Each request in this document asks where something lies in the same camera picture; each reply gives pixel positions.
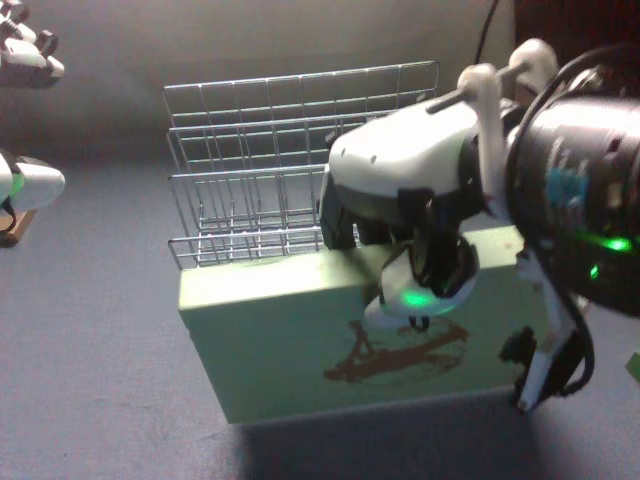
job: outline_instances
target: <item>wire basket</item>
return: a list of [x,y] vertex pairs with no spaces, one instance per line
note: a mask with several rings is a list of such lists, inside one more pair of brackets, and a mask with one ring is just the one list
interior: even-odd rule
[[180,269],[323,248],[326,138],[433,98],[439,64],[165,87]]

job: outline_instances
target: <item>box front face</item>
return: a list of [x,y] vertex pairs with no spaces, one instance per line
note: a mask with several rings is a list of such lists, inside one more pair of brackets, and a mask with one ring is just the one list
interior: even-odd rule
[[498,359],[504,341],[524,325],[544,334],[542,298],[513,266],[481,271],[469,299],[426,332],[368,328],[363,288],[182,311],[227,420],[509,385],[518,371]]

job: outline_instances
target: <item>gray fabric surface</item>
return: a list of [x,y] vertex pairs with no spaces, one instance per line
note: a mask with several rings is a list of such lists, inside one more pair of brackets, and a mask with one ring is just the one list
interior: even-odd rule
[[227,425],[176,311],[162,139],[29,153],[68,186],[0,252],[0,479],[640,478],[640,322],[601,310],[592,384],[527,418],[501,390]]

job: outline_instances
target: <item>metal grid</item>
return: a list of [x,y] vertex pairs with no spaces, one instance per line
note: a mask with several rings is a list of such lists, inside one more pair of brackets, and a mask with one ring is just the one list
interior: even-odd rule
[[323,248],[326,138],[435,97],[439,64],[166,87],[180,269]]

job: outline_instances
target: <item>gray wall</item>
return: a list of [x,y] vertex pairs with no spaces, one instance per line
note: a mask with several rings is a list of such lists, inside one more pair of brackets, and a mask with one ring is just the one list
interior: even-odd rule
[[[441,92],[473,59],[488,0],[31,0],[28,25],[60,37],[64,80],[0,95],[12,141],[160,132],[163,86],[417,60],[442,62]],[[513,2],[486,45],[503,64]]]

